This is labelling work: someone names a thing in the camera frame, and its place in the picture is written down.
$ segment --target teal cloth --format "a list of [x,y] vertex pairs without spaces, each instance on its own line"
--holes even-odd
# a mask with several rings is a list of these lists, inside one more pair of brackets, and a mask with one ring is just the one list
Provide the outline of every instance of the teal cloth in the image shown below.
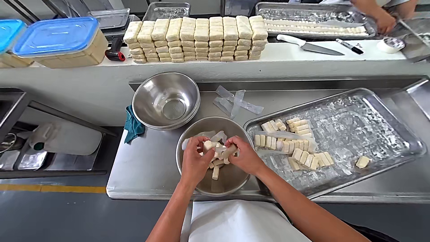
[[141,122],[139,122],[139,120],[136,119],[131,105],[126,107],[126,111],[127,120],[126,124],[124,125],[124,129],[127,130],[128,133],[126,139],[124,140],[124,143],[130,144],[133,139],[145,133],[145,126]]

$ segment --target white plastic jug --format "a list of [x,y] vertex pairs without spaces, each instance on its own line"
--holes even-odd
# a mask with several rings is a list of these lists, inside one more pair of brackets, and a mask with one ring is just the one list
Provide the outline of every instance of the white plastic jug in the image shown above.
[[39,125],[29,138],[35,150],[71,155],[90,155],[100,144],[99,131],[68,121]]

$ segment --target stainless steel counter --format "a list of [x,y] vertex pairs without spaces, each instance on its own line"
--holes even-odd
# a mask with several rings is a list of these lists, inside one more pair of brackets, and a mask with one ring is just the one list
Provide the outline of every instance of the stainless steel counter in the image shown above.
[[[212,115],[225,116],[212,101],[218,85],[230,91],[245,89],[245,100],[264,107],[261,115],[333,95],[355,87],[366,87],[375,91],[395,115],[403,119],[426,144],[430,144],[430,121],[423,113],[430,90],[408,94],[407,86],[421,77],[373,77],[330,78],[313,80],[218,80],[197,81],[201,91],[201,105],[191,121]],[[133,89],[138,82],[130,84]],[[243,125],[258,117],[241,109],[235,121]],[[147,129],[142,137],[124,144],[124,131],[106,187],[112,199],[168,200],[172,195],[180,174],[175,162],[175,146],[187,125],[172,131]],[[252,177],[238,192],[212,198],[194,194],[194,200],[244,199],[273,202],[267,188]],[[377,175],[365,181],[342,188],[314,199],[326,203],[430,203],[429,155]]]

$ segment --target stainless steel bowl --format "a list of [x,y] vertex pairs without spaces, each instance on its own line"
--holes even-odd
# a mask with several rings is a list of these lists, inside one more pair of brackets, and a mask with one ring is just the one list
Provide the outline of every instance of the stainless steel bowl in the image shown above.
[[144,81],[133,97],[136,118],[155,130],[171,130],[190,121],[200,106],[197,84],[177,72],[164,72]]
[[[251,137],[248,133],[235,121],[218,116],[206,117],[197,120],[188,127],[179,138],[176,146],[176,164],[178,165],[179,173],[182,168],[182,142],[184,139],[192,137],[200,132],[215,130],[219,132],[224,130],[228,137],[239,136],[249,144],[252,144]],[[205,178],[197,185],[196,190],[201,194],[222,197],[229,195],[239,190],[249,180],[250,175],[233,164],[225,165],[219,170],[218,180],[212,180],[212,170],[206,171]]]

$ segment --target white knife handle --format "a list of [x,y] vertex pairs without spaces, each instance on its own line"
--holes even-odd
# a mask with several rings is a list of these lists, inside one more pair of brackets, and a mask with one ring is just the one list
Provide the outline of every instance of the white knife handle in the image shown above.
[[289,35],[285,35],[285,34],[278,34],[278,36],[276,36],[276,39],[278,40],[283,40],[285,42],[288,43],[295,43],[297,45],[299,45],[300,47],[304,46],[304,44],[306,44],[306,41],[298,39],[296,37],[293,36],[289,36]]

